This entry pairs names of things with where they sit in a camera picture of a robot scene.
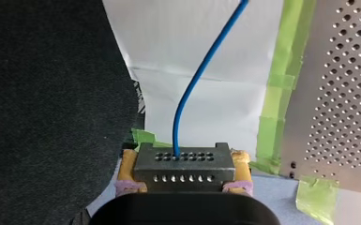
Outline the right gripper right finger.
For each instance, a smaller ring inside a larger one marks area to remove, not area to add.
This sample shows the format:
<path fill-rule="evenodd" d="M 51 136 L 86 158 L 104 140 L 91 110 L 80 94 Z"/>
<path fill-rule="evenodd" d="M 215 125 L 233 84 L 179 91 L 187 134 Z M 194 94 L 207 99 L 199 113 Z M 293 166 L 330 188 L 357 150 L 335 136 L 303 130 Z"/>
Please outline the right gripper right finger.
<path fill-rule="evenodd" d="M 224 184 L 222 191 L 252 197 L 253 181 L 248 165 L 250 163 L 249 154 L 243 150 L 233 150 L 231 156 L 235 167 L 234 180 Z"/>

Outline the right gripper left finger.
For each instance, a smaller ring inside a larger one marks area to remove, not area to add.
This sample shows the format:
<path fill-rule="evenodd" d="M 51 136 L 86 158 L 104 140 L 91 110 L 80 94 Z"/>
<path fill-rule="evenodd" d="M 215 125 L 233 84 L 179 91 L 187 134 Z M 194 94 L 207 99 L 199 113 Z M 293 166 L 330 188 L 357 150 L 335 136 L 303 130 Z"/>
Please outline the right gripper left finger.
<path fill-rule="evenodd" d="M 131 193 L 146 193 L 144 182 L 137 182 L 133 178 L 133 169 L 138 153 L 132 149 L 125 149 L 115 182 L 115 196 L 120 197 Z"/>

